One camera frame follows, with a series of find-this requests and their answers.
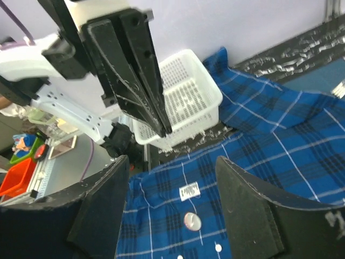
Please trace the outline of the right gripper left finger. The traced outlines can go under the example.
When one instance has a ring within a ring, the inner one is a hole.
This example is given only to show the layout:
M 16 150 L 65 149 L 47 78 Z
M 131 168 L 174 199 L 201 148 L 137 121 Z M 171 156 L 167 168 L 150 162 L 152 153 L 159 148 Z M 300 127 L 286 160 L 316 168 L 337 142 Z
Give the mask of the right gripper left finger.
M 1 258 L 114 258 L 129 179 L 125 155 L 33 203 L 1 207 Z

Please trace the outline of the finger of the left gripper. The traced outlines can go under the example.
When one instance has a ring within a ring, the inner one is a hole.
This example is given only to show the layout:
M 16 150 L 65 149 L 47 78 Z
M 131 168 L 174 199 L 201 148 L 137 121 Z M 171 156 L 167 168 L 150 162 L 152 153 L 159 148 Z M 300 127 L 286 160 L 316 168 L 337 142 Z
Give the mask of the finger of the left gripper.
M 84 35 L 94 50 L 93 59 L 100 60 L 109 84 L 121 109 L 129 116 L 143 121 L 143 94 L 134 72 L 134 55 L 121 21 L 98 20 L 84 26 Z
M 144 107 L 143 121 L 157 134 L 172 133 L 165 110 L 163 80 L 158 67 L 153 40 L 148 24 L 148 14 L 138 9 L 125 9 L 120 16 L 129 47 L 134 55 L 134 72 L 141 89 Z

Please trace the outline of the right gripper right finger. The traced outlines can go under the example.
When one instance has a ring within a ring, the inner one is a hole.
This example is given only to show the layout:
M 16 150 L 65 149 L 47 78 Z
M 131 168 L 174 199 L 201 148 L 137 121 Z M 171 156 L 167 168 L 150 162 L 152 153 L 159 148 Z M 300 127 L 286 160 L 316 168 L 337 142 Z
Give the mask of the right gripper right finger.
M 216 177 L 233 258 L 344 258 L 344 206 L 289 193 L 223 156 Z

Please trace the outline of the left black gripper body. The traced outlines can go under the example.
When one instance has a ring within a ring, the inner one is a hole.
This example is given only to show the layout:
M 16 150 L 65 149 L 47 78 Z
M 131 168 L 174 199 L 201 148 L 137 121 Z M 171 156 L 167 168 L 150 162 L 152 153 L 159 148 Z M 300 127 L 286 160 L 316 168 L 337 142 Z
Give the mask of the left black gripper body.
M 59 28 L 45 57 L 65 78 L 95 75 L 106 106 L 154 106 L 154 44 L 151 10 L 127 1 L 39 1 Z

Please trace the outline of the round orange brooch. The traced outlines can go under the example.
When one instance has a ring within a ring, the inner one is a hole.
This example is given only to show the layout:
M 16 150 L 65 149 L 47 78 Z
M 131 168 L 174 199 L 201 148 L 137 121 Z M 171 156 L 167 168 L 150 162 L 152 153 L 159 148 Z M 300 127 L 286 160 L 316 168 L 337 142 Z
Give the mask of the round orange brooch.
M 185 214 L 184 224 L 191 231 L 199 231 L 202 227 L 202 222 L 199 216 L 191 212 Z

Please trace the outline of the blue plaid shirt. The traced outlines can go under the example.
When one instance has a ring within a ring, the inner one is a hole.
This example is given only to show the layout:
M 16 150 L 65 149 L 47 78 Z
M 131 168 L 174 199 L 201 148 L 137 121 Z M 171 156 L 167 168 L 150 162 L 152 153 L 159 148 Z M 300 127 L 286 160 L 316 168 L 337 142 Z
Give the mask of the blue plaid shirt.
M 295 195 L 344 204 L 344 101 L 294 91 L 229 68 L 221 48 L 204 61 L 235 133 L 129 180 L 116 258 L 230 258 L 215 173 L 223 156 Z M 191 231 L 184 216 L 199 216 Z

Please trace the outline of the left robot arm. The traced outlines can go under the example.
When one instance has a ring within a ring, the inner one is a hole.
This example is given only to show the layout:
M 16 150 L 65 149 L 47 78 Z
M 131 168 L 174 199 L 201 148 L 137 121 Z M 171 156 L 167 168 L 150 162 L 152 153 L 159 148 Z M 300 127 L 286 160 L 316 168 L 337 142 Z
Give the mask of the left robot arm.
M 130 129 L 93 114 L 54 88 L 50 78 L 79 80 L 96 76 L 106 106 L 148 126 L 159 137 L 172 132 L 165 111 L 149 22 L 151 10 L 127 1 L 40 1 L 59 27 L 39 40 L 1 46 L 1 94 L 70 123 L 116 158 L 140 156 Z

